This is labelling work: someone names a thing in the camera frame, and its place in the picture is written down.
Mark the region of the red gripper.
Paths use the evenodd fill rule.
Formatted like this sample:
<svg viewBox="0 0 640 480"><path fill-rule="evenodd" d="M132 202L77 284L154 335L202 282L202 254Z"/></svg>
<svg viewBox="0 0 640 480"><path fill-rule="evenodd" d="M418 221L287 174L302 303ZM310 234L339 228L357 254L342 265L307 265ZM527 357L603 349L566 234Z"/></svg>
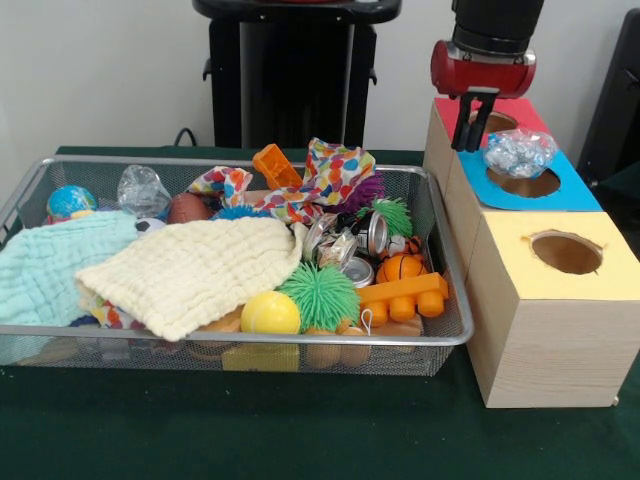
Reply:
<svg viewBox="0 0 640 480"><path fill-rule="evenodd" d="M439 40L431 56L431 81L442 95L459 97L459 110L451 147L462 152L477 151L497 97L519 98L531 86L537 67L532 49L517 57L486 56L460 49L451 40ZM469 123L473 99L480 103L475 120Z"/></svg>

